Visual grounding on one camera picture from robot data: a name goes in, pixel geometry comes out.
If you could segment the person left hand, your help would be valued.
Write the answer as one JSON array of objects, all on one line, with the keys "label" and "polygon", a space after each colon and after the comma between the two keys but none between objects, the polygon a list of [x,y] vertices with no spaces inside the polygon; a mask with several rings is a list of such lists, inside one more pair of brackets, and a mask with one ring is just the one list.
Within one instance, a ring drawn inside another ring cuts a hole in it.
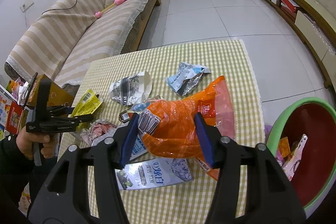
[{"label": "person left hand", "polygon": [[56,134],[36,134],[27,132],[26,128],[22,128],[16,138],[16,144],[21,153],[29,160],[34,157],[33,145],[35,143],[42,143],[43,148],[41,154],[45,159],[54,157],[58,138]]}]

